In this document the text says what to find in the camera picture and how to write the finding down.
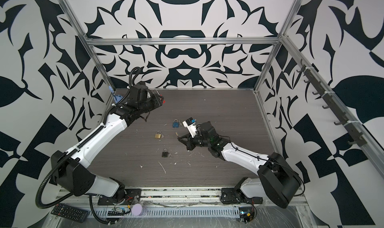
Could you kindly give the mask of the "blue padlock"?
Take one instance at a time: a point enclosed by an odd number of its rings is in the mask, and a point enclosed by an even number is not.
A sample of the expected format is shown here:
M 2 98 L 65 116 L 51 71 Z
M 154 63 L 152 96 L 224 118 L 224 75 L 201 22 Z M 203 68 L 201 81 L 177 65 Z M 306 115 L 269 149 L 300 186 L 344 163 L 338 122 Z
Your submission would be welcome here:
M 178 128 L 180 126 L 180 121 L 178 120 L 178 119 L 175 119 L 174 121 L 173 121 L 173 125 L 172 125 L 172 127 L 173 128 Z

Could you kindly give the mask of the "small black padlock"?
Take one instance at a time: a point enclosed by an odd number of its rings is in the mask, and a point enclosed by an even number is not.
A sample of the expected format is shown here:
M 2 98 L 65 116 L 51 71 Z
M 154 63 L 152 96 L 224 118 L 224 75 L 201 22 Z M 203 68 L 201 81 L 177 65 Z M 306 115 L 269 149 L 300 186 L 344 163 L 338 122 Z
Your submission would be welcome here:
M 167 158 L 169 156 L 169 151 L 167 149 L 164 149 L 162 152 L 162 158 Z

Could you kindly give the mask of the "brass padlock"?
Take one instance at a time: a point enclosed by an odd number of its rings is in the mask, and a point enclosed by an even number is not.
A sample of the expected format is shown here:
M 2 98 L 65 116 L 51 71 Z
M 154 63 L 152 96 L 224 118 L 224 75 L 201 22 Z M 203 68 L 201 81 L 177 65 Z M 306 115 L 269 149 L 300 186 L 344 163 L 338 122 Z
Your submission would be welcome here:
M 163 133 L 161 131 L 157 131 L 155 133 L 155 138 L 156 139 L 162 139 L 164 137 Z

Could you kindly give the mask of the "red safety padlock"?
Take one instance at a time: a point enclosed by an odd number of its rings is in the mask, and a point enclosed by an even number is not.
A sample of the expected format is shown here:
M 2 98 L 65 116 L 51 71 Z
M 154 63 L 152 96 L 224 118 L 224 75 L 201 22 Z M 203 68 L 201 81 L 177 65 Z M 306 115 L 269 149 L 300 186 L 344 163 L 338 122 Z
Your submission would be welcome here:
M 164 96 L 162 96 L 158 90 L 153 90 L 157 100 L 158 100 L 158 103 L 159 103 L 159 106 L 162 106 L 164 103 L 165 103 L 165 98 Z

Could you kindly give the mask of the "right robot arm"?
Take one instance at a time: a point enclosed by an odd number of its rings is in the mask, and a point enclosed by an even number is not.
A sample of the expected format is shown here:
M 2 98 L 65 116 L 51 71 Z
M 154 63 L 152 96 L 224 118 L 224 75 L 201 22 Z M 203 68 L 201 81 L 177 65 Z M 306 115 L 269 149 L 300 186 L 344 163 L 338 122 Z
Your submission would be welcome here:
M 268 197 L 280 208 L 287 208 L 303 181 L 278 153 L 259 154 L 236 145 L 230 137 L 219 135 L 211 122 L 197 124 L 195 119 L 183 121 L 188 134 L 178 136 L 187 150 L 205 147 L 215 158 L 237 164 L 258 177 L 244 178 L 234 188 L 232 202 L 246 203 L 253 198 Z

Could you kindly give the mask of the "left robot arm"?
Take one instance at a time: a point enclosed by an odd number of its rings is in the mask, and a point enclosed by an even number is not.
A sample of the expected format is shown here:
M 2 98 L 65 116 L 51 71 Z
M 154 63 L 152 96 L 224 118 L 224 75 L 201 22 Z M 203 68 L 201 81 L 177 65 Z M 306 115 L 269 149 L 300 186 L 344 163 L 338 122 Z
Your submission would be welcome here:
M 143 81 L 135 82 L 142 70 L 139 67 L 131 70 L 127 93 L 107 110 L 96 129 L 66 152 L 57 151 L 51 156 L 52 169 L 43 179 L 36 194 L 35 204 L 38 208 L 53 207 L 71 196 L 99 195 L 110 199 L 114 204 L 120 204 L 125 200 L 123 183 L 95 175 L 88 170 L 88 167 L 114 137 L 137 119 L 146 121 L 151 111 L 163 105 L 164 97 L 157 91 L 150 90 Z M 42 196 L 49 181 L 62 186 L 69 193 L 45 204 Z

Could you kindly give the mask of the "blue pen holder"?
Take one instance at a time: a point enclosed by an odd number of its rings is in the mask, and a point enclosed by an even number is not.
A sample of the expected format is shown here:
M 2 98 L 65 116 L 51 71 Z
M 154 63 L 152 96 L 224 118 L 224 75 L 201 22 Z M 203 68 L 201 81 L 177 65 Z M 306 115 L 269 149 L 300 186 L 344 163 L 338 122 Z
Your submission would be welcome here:
M 122 95 L 118 95 L 111 86 L 109 86 L 109 90 L 112 93 L 112 96 L 114 98 L 115 104 L 119 103 L 123 99 L 123 96 Z

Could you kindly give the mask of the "purple round disc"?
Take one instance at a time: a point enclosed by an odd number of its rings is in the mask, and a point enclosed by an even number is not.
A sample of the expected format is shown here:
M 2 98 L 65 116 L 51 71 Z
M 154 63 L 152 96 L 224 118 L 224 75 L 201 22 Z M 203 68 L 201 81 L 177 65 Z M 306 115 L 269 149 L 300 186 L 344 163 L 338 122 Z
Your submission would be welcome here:
M 135 204 L 132 206 L 131 213 L 133 216 L 142 216 L 145 213 L 145 207 L 141 204 Z

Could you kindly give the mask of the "right electronics board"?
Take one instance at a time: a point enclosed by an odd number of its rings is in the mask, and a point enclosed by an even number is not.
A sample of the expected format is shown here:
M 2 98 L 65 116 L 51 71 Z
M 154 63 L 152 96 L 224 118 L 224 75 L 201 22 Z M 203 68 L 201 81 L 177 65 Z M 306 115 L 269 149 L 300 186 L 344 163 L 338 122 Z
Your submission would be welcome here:
M 249 207 L 240 207 L 239 214 L 240 214 L 240 222 L 247 224 L 256 218 L 258 212 L 255 206 L 249 206 Z

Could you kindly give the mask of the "green circuit board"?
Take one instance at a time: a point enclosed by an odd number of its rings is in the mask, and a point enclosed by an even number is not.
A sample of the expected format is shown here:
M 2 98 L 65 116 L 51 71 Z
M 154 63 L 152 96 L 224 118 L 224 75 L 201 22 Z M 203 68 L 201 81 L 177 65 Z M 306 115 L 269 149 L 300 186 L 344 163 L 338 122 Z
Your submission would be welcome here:
M 125 216 L 131 212 L 130 207 L 122 207 L 122 208 L 112 208 L 110 211 L 108 211 L 107 215 L 112 216 Z

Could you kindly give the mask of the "black remote control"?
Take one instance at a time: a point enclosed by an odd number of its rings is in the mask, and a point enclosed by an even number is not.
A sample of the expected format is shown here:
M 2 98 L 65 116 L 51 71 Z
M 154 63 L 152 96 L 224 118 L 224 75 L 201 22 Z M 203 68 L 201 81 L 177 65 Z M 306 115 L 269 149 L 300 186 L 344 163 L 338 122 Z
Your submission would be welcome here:
M 83 223 L 88 217 L 89 211 L 60 203 L 54 206 L 51 214 L 73 222 Z

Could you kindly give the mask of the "aluminium frame corner post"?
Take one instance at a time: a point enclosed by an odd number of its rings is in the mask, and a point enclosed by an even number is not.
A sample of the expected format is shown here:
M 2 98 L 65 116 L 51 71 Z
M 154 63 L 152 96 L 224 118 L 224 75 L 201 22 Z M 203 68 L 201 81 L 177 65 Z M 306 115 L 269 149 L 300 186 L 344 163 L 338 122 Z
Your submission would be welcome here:
M 91 60 L 95 63 L 96 68 L 98 69 L 99 73 L 101 74 L 102 78 L 106 82 L 107 86 L 111 87 L 114 91 L 116 90 L 116 87 L 114 86 L 111 78 L 109 77 L 106 68 L 100 61 L 98 55 L 94 51 L 93 46 L 90 46 L 88 44 L 88 36 L 83 31 L 82 26 L 76 17 L 70 3 L 68 0 L 57 0 L 61 9 L 65 13 L 65 15 L 68 17 L 70 24 L 72 25 L 73 29 L 75 30 L 77 36 L 79 37 L 83 47 L 87 51 L 88 55 L 90 56 Z

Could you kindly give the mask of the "wall hook rack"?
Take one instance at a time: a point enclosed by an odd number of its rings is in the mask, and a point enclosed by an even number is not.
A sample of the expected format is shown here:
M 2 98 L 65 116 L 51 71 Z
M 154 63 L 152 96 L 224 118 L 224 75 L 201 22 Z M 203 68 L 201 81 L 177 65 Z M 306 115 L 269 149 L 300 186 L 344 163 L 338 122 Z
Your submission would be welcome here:
M 359 147 L 366 145 L 367 141 L 360 122 L 348 112 L 347 107 L 337 96 L 336 92 L 331 89 L 317 70 L 314 67 L 302 65 L 298 72 L 306 76 L 305 83 L 311 84 L 315 88 L 313 95 L 319 96 L 324 100 L 326 105 L 323 106 L 323 109 L 330 109 L 336 116 L 338 120 L 334 122 L 334 125 L 343 126 L 351 136 L 353 140 L 348 143 L 350 145 L 358 145 Z

